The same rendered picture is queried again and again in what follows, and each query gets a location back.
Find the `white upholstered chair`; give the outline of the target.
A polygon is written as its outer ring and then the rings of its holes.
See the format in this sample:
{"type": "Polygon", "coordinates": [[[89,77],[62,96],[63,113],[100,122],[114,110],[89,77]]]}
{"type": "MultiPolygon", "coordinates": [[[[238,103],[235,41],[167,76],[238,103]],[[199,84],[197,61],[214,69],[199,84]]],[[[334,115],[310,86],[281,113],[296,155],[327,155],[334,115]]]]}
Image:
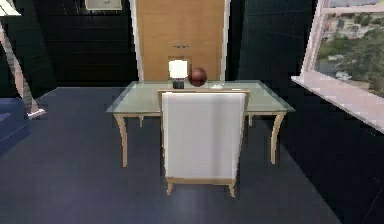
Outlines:
{"type": "Polygon", "coordinates": [[[158,91],[168,192],[198,184],[235,194],[249,95],[244,89],[158,91]]]}

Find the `brown ball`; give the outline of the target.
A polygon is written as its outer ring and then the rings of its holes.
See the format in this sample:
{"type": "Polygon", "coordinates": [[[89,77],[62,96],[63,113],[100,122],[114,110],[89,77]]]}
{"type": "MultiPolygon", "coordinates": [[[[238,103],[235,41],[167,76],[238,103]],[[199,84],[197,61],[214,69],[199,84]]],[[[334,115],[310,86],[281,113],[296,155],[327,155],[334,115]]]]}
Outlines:
{"type": "Polygon", "coordinates": [[[207,81],[207,73],[203,68],[193,68],[188,75],[188,81],[195,87],[204,85],[207,81]]]}

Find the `small white table lamp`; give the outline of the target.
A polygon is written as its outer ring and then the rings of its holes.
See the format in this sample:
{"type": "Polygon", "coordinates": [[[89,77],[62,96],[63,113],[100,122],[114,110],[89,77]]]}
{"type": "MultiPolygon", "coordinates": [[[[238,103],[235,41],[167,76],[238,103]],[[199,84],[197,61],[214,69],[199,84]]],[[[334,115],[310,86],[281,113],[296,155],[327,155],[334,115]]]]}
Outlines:
{"type": "Polygon", "coordinates": [[[174,89],[183,89],[184,80],[188,76],[188,62],[186,60],[172,60],[169,62],[169,76],[174,89]]]}

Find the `glass top wooden table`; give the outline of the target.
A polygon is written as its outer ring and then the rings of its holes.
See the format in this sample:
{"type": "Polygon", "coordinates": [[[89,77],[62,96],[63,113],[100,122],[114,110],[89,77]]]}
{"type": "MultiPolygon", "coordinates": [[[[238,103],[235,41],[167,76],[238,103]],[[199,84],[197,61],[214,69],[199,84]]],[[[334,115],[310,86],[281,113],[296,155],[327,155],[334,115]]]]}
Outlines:
{"type": "MultiPolygon", "coordinates": [[[[249,101],[246,111],[248,124],[252,125],[254,116],[274,116],[273,129],[270,140],[270,161],[275,164],[277,161],[277,139],[281,123],[288,112],[295,109],[285,102],[280,96],[273,92],[268,86],[259,80],[240,81],[208,81],[202,87],[194,87],[189,83],[185,84],[186,90],[203,90],[209,84],[223,84],[223,89],[249,90],[249,101]]],[[[159,117],[160,107],[158,91],[171,89],[171,81],[135,81],[129,84],[107,109],[117,121],[121,136],[122,166],[127,166],[127,128],[125,118],[138,118],[139,126],[142,126],[145,117],[159,117]]]]}

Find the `wooden room door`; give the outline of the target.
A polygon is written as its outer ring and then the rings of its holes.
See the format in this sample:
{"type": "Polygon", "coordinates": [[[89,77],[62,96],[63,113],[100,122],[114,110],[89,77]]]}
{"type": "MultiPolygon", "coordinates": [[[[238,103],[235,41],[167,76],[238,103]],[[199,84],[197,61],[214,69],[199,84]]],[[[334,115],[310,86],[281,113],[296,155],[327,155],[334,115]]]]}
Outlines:
{"type": "Polygon", "coordinates": [[[169,78],[168,62],[183,59],[189,68],[225,79],[231,0],[129,0],[141,81],[169,78]],[[174,48],[187,44],[189,48],[174,48]]]}

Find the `white framed window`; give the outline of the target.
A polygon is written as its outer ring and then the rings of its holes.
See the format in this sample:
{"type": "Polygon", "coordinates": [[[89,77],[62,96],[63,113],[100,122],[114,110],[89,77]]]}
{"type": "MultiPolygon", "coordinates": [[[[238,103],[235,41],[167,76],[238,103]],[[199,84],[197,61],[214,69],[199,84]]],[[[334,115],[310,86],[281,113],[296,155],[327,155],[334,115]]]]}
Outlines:
{"type": "Polygon", "coordinates": [[[384,0],[317,0],[292,80],[384,134],[384,0]]]}

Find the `framed wall picture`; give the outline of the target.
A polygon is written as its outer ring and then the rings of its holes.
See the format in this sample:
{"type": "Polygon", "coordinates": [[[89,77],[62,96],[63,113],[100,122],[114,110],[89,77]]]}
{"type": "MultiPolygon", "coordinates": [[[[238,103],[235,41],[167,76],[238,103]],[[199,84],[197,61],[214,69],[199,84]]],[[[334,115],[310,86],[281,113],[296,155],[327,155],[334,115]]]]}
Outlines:
{"type": "Polygon", "coordinates": [[[121,10],[121,0],[85,0],[87,10],[121,10]]]}

